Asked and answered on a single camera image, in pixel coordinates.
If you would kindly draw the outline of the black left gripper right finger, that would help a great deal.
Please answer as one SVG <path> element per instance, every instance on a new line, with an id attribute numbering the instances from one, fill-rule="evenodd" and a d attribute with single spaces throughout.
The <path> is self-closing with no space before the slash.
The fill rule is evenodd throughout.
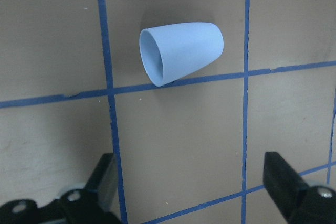
<path id="1" fill-rule="evenodd" d="M 263 185 L 286 223 L 335 223 L 335 188 L 303 179 L 277 152 L 264 155 Z"/>

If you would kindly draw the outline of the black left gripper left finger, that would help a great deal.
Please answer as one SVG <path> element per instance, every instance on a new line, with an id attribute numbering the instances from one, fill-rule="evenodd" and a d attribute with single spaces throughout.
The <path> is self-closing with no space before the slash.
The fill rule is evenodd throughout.
<path id="1" fill-rule="evenodd" d="M 113 153 L 105 153 L 85 184 L 59 196 L 65 223 L 121 223 L 111 211 L 117 187 L 117 161 Z"/>

